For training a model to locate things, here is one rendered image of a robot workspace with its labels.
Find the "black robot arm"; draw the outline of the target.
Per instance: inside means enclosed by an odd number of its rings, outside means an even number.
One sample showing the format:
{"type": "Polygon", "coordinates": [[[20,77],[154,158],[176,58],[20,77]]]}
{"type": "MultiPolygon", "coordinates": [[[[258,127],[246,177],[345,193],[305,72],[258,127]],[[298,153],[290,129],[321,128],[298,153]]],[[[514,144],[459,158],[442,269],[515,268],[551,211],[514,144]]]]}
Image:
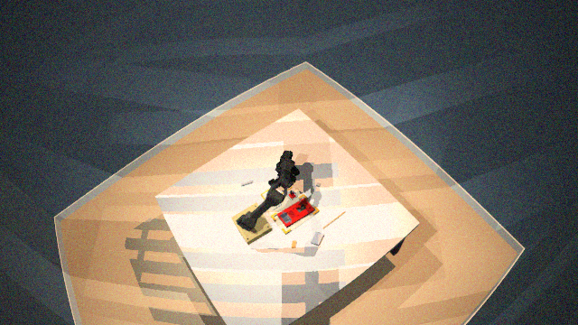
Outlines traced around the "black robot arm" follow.
{"type": "Polygon", "coordinates": [[[248,211],[243,214],[240,218],[236,219],[237,224],[246,231],[251,231],[256,225],[256,221],[259,217],[263,216],[266,211],[273,206],[277,206],[283,203],[285,197],[287,196],[287,188],[290,188],[296,182],[295,176],[290,176],[291,170],[295,166],[295,162],[292,160],[293,152],[284,151],[280,157],[280,162],[276,164],[275,171],[280,173],[280,179],[277,183],[273,184],[266,194],[266,198],[261,202],[261,204],[251,213],[248,211]],[[279,191],[273,189],[275,185],[280,183],[284,186],[284,195],[279,191]]]}

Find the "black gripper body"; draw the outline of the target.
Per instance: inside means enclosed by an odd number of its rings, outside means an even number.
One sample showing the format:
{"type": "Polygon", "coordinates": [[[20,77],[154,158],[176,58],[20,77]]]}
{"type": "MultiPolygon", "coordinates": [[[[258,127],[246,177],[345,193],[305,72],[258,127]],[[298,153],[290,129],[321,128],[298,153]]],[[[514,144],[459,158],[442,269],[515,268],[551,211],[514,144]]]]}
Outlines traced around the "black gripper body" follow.
{"type": "MultiPolygon", "coordinates": [[[[294,168],[291,170],[290,176],[297,176],[297,175],[299,175],[299,174],[300,174],[300,171],[294,166],[294,168]]],[[[279,178],[277,178],[278,180],[280,179],[280,175],[281,175],[280,173],[277,174],[277,176],[279,177],[279,178]]],[[[277,183],[278,180],[275,180],[275,179],[270,180],[270,181],[268,182],[269,186],[271,187],[273,184],[277,183]]],[[[277,185],[274,186],[273,189],[276,190],[277,188],[279,188],[280,185],[281,185],[281,184],[278,183],[277,185]]]]}

